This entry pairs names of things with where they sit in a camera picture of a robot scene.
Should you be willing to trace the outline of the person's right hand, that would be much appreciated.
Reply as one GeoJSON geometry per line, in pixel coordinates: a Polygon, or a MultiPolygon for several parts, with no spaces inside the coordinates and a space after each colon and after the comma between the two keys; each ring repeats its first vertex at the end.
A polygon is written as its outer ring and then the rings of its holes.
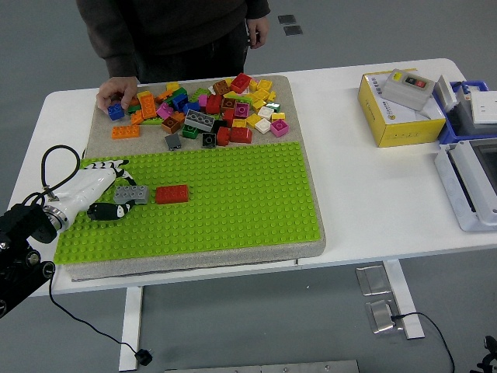
{"type": "Polygon", "coordinates": [[[132,99],[137,94],[138,80],[136,77],[112,77],[104,82],[96,95],[97,107],[106,112],[111,106],[112,98],[120,94],[120,105],[127,110],[132,99]]]}

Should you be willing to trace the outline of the person's left hand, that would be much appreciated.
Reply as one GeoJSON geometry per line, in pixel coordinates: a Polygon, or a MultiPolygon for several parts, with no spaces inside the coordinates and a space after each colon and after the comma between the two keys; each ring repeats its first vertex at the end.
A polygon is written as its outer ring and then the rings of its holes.
{"type": "Polygon", "coordinates": [[[258,49],[266,44],[269,34],[269,20],[265,16],[258,19],[247,19],[246,26],[251,49],[258,49]]]}

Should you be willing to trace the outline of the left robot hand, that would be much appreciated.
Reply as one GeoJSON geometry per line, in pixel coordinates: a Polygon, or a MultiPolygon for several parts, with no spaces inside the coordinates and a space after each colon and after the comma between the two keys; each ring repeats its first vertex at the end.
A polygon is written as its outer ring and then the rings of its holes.
{"type": "Polygon", "coordinates": [[[58,200],[50,202],[50,206],[58,215],[61,232],[69,229],[76,215],[87,211],[103,193],[114,183],[116,178],[124,178],[129,184],[135,185],[133,177],[123,166],[127,159],[98,161],[90,163],[84,169],[57,190],[58,200]]]}

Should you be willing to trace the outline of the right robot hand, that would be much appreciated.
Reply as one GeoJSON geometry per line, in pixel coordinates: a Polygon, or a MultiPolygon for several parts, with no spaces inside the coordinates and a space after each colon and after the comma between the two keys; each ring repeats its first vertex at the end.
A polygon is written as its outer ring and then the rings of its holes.
{"type": "Polygon", "coordinates": [[[496,372],[496,339],[493,336],[486,336],[484,339],[484,347],[488,353],[483,357],[481,363],[477,363],[477,367],[484,373],[496,372]]]}

